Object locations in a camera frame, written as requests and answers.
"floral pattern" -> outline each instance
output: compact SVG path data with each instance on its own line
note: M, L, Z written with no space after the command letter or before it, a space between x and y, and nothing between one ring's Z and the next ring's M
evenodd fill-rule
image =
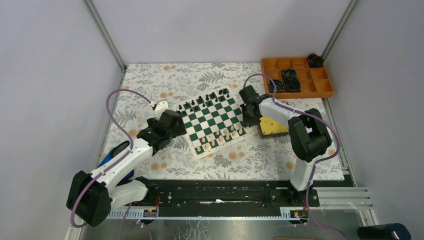
M137 91L151 101L167 100L172 109L174 104L224 85L237 93L249 75L260 72L259 63L129 64L122 88ZM248 84L253 85L259 94L265 93L262 77L253 77L249 81ZM285 101L299 109L316 108L326 117L319 98ZM146 120L153 116L152 107L146 101L129 92L119 93L114 117L131 136L135 137L147 127ZM100 159L125 140L126 136L112 124ZM333 144L327 154L334 151ZM288 180L295 163L296 155L289 136L266 140L259 136L249 137L201 159L194 158L185 137L179 136L165 149L139 164L134 176L148 179ZM344 179L339 158L319 163L314 179Z

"gray wall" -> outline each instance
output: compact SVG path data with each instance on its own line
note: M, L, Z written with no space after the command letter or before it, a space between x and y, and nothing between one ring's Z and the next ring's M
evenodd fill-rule
M327 63L358 184L379 222L412 239L424 239L423 12L422 0L362 0Z
M63 239L120 70L83 1L0 3L0 239Z
M324 51L349 0L94 0L126 63L258 63Z

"robotic arm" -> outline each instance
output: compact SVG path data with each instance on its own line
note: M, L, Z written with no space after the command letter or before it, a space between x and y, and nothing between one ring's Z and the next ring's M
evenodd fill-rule
M180 113L169 110L166 101L155 104L153 109L156 117L147 120L148 127L137 134L132 151L125 159L117 163L131 150L129 146L90 173L80 171L73 177L66 201L66 207L70 210L82 190L93 180L92 176L101 174L84 194L75 211L90 226L99 225L115 208L142 201L148 188L140 180L117 184L138 164L165 148L173 138L186 134Z
M292 200L303 198L314 163L322 158L332 143L326 126L314 118L275 105L271 95L259 96L251 85L243 88L239 94L244 102L241 105L243 124L255 126L260 123L261 117L269 117L288 127L291 146L297 156L294 173L290 179ZM303 112L322 119L320 112L315 108Z

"wooden organizer box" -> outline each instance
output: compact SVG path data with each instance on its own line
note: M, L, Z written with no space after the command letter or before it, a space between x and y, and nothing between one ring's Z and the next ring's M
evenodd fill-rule
M277 99L314 99L329 98L334 94L333 85L327 74L325 67L309 68L306 57L274 57L263 58L260 62L262 73L270 76L272 79L278 79L283 82L281 71L285 69L294 69L297 79L300 82L300 92L280 92L275 95ZM263 77L265 92L270 92L268 86L269 79Z

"chessboard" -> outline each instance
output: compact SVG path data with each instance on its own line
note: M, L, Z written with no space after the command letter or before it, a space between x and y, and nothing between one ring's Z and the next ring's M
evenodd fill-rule
M203 92L174 106L180 111L188 145L196 159L255 135L257 127L243 126L242 109L231 88Z

